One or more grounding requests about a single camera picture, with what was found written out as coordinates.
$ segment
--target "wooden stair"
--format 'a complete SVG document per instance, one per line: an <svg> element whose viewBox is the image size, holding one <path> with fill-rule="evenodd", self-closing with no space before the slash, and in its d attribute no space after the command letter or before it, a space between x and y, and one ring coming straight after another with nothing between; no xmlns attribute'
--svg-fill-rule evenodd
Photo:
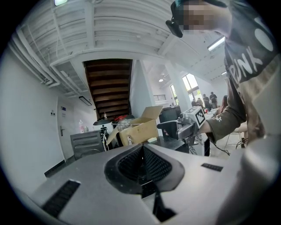
<svg viewBox="0 0 281 225"><path fill-rule="evenodd" d="M97 117L109 120L130 114L130 59L99 59L84 62Z"/></svg>

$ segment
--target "cardboard box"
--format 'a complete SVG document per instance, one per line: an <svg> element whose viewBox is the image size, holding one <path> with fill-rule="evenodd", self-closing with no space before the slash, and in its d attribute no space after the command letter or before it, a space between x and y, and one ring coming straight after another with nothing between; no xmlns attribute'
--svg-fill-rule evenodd
<svg viewBox="0 0 281 225"><path fill-rule="evenodd" d="M150 138L158 137L159 135L155 120L160 115L162 108L162 105L146 107L141 117L130 121L130 123L141 123L141 125L133 125L133 127L127 128L121 132L115 127L108 137L107 145L118 133L124 146L129 145L127 136L130 136L133 144L140 144L146 142Z"/></svg>

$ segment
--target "door handle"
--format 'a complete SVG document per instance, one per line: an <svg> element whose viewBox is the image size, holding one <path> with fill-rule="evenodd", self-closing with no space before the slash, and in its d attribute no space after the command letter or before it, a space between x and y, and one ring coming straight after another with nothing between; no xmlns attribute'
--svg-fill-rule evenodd
<svg viewBox="0 0 281 225"><path fill-rule="evenodd" d="M62 126L60 126L60 130L61 130L61 136L63 136L62 131L64 131L65 129L63 129Z"/></svg>

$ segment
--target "headset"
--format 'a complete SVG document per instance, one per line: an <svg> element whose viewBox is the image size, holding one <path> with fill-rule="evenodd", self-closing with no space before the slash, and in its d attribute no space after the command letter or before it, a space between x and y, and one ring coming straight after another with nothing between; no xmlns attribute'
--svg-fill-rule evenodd
<svg viewBox="0 0 281 225"><path fill-rule="evenodd" d="M184 2L190 0L176 0L171 4L172 18L166 21L166 25L171 33L179 38L183 37L183 31L189 30L188 25L183 25L183 8L181 7ZM226 8L227 5L218 0L203 0L215 6Z"/></svg>

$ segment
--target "gray t-shirt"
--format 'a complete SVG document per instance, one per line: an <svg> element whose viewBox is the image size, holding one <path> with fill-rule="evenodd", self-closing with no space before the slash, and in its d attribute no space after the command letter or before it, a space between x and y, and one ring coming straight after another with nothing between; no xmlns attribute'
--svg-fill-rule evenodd
<svg viewBox="0 0 281 225"><path fill-rule="evenodd" d="M261 138L265 130L252 104L273 76L280 76L281 63L276 41L259 14L244 0L230 0L231 33L225 41L228 107L208 120L213 142L230 134L247 121L249 141Z"/></svg>

